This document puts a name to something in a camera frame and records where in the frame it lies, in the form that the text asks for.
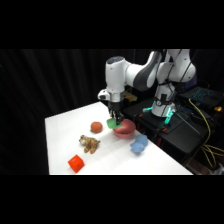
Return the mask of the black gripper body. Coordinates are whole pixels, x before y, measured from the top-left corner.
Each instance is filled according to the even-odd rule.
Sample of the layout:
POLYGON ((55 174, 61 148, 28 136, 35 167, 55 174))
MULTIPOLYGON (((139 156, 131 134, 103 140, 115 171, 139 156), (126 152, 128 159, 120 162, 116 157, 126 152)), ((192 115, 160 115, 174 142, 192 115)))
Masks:
POLYGON ((122 116, 122 103, 121 102, 108 102, 109 114, 112 118, 122 116))

